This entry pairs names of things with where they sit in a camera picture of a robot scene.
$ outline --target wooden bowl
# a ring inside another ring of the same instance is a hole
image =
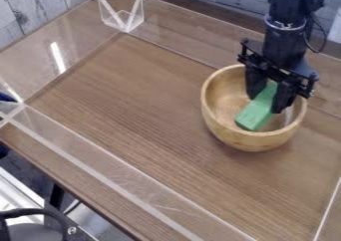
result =
[[[201,110],[210,131],[222,142],[240,150],[272,150],[294,135],[305,117],[306,100],[297,97],[293,106],[276,115],[257,132],[244,130],[234,123],[236,115],[249,102],[245,66],[230,66],[213,73],[201,89]]]

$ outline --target green sponge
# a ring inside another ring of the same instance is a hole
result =
[[[234,118],[241,128],[257,131],[269,122],[273,117],[272,102],[276,92],[277,83],[272,82]]]

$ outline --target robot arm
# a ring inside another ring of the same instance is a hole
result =
[[[269,0],[270,10],[265,16],[264,43],[242,40],[238,61],[246,66],[246,90],[252,99],[266,87],[268,79],[278,83],[272,111],[280,114],[292,106],[298,96],[309,99],[320,75],[305,62],[314,12],[324,0]]]

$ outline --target acrylic corner bracket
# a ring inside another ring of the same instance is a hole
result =
[[[102,20],[104,24],[122,32],[130,33],[145,22],[145,6],[143,0],[137,0],[133,11],[113,8],[107,0],[98,0],[100,6]]]

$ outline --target bowl rim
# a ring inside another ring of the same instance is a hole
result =
[[[201,88],[201,105],[205,107],[205,110],[206,110],[206,113],[209,114],[210,118],[224,127],[229,128],[232,131],[237,132],[237,133],[241,133],[241,134],[245,134],[245,135],[252,135],[252,136],[273,136],[273,135],[280,135],[282,133],[286,133],[289,131],[292,131],[301,123],[302,123],[302,120],[304,120],[304,117],[305,117],[305,114],[306,114],[306,109],[308,109],[308,103],[306,103],[306,100],[301,97],[300,100],[302,102],[302,105],[301,105],[301,109],[302,111],[300,111],[300,114],[297,116],[297,118],[294,119],[294,121],[292,122],[290,125],[285,126],[284,128],[278,129],[278,130],[273,130],[273,131],[266,131],[266,132],[253,132],[253,131],[248,131],[248,130],[244,130],[241,128],[236,128],[234,126],[232,125],[226,125],[225,123],[222,123],[217,118],[215,118],[215,115],[213,113],[213,111],[210,110],[210,107],[209,107],[209,104],[207,104],[207,101],[206,101],[206,92],[207,92],[207,86],[211,82],[211,80],[224,72],[228,72],[229,70],[234,70],[234,69],[238,69],[238,68],[245,68],[245,65],[242,64],[236,64],[236,65],[232,65],[232,66],[228,66],[219,70],[217,70],[210,76],[209,78],[206,79],[203,85],[202,85],[202,88]]]

